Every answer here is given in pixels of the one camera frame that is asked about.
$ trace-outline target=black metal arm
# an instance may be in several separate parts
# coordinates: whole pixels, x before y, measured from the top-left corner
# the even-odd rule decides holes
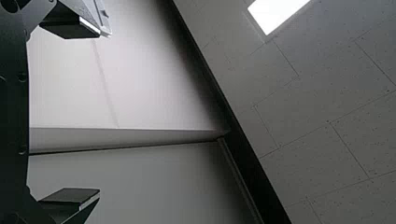
[[[38,203],[26,187],[29,156],[26,41],[40,23],[64,38],[99,37],[101,25],[84,7],[82,0],[0,0],[0,223],[82,224],[99,201],[99,190],[63,189],[50,196],[50,201],[47,198]],[[81,10],[82,15],[73,8]],[[67,198],[76,194],[80,202],[68,203]],[[81,207],[86,201],[89,204]]]

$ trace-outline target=light fixture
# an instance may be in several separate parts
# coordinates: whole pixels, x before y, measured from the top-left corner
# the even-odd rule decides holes
[[[310,0],[256,0],[248,11],[266,35],[305,6]]]

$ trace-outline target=gray wall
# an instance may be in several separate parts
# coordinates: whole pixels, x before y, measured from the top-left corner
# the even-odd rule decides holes
[[[150,130],[222,132],[217,105],[166,3],[105,4],[114,32],[109,39],[63,40],[40,28],[33,32],[32,139],[46,137],[35,128],[133,130],[131,136]]]
[[[31,157],[28,185],[100,189],[88,223],[254,223],[217,143]]]
[[[312,1],[268,39],[252,1],[176,2],[293,223],[395,223],[396,3]]]

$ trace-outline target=bolt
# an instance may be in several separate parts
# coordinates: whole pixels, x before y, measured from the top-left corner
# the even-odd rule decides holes
[[[18,73],[18,80],[20,82],[25,82],[27,80],[27,74],[24,72]]]
[[[20,156],[23,156],[26,154],[26,152],[27,152],[27,146],[26,145],[20,146],[20,150],[18,151],[18,154],[20,154]]]

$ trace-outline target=white wall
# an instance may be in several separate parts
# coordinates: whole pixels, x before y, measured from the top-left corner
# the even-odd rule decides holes
[[[62,40],[40,28],[33,32],[31,127],[223,131],[169,5],[105,4],[114,32],[109,39]]]
[[[217,143],[31,157],[28,185],[100,189],[88,223],[254,223]]]
[[[312,1],[272,39],[251,0],[176,0],[293,223],[395,223],[394,1]]]

